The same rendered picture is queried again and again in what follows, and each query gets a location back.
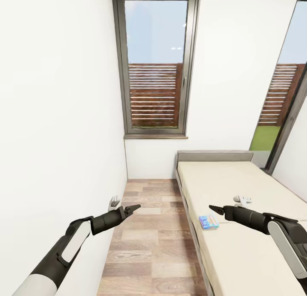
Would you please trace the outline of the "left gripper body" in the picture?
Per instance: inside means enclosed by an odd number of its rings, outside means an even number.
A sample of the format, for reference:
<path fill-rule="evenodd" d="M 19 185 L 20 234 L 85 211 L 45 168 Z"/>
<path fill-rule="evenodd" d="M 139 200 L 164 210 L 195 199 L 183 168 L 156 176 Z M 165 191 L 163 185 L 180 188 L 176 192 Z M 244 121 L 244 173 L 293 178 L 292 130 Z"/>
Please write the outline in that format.
<path fill-rule="evenodd" d="M 102 214 L 102 217 L 105 224 L 104 231 L 118 226 L 126 219 L 123 206 L 118 207 L 117 210 Z"/>

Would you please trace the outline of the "board game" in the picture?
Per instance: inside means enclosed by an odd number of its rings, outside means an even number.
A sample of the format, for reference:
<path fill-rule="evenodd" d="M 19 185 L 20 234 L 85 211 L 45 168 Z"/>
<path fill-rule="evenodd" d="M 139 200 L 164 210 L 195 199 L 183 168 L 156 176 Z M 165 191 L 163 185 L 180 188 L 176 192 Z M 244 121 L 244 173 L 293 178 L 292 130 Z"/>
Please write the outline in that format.
<path fill-rule="evenodd" d="M 214 215 L 199 216 L 203 229 L 219 228 L 220 225 Z"/>

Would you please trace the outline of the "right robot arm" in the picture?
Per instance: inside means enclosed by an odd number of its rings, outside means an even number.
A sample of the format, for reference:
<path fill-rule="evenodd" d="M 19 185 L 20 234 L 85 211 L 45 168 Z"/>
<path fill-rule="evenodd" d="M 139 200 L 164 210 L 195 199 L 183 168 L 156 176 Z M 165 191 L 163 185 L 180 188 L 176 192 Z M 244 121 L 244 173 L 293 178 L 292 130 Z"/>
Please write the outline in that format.
<path fill-rule="evenodd" d="M 261 214 L 247 209 L 247 203 L 252 203 L 250 196 L 237 195 L 233 200 L 237 202 L 234 206 L 209 205 L 209 208 L 220 215 L 225 215 L 228 221 L 235 221 L 271 235 L 307 296 L 306 229 L 294 218 L 266 212 Z"/>

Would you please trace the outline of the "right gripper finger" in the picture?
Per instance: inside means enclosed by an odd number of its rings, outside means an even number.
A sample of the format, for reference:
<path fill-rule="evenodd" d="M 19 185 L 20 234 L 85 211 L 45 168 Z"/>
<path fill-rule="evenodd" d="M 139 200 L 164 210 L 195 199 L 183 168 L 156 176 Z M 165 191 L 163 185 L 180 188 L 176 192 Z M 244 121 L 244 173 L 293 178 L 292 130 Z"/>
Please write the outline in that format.
<path fill-rule="evenodd" d="M 213 211 L 215 211 L 216 213 L 220 214 L 220 215 L 224 215 L 225 214 L 225 206 L 224 207 L 218 207 L 218 206 L 209 205 L 209 208 L 212 209 Z"/>

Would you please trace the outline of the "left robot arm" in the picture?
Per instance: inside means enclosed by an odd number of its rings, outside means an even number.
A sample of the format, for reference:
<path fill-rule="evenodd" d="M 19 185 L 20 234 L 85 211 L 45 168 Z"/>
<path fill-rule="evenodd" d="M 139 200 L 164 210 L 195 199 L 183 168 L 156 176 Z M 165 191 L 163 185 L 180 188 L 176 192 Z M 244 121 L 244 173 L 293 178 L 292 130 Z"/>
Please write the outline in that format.
<path fill-rule="evenodd" d="M 116 207 L 121 196 L 113 196 L 108 212 L 98 217 L 80 218 L 70 223 L 51 250 L 44 256 L 31 274 L 12 296 L 55 296 L 90 231 L 95 236 L 121 224 L 141 205 Z"/>

